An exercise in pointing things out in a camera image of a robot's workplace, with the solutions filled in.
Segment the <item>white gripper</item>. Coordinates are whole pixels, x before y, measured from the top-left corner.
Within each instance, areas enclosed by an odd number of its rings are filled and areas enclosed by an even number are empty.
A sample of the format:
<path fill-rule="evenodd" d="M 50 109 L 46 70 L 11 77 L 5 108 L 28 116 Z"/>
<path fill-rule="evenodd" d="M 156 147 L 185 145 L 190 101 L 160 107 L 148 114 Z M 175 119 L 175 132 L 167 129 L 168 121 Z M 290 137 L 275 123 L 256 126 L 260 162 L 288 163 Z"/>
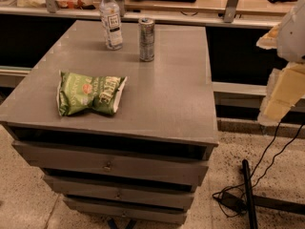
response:
<path fill-rule="evenodd" d="M 277 55 L 290 61 L 284 69 L 272 70 L 257 117 L 261 125 L 275 125 L 305 95 L 305 0 L 297 0 L 280 25 L 256 45 L 264 50 L 277 48 Z"/>

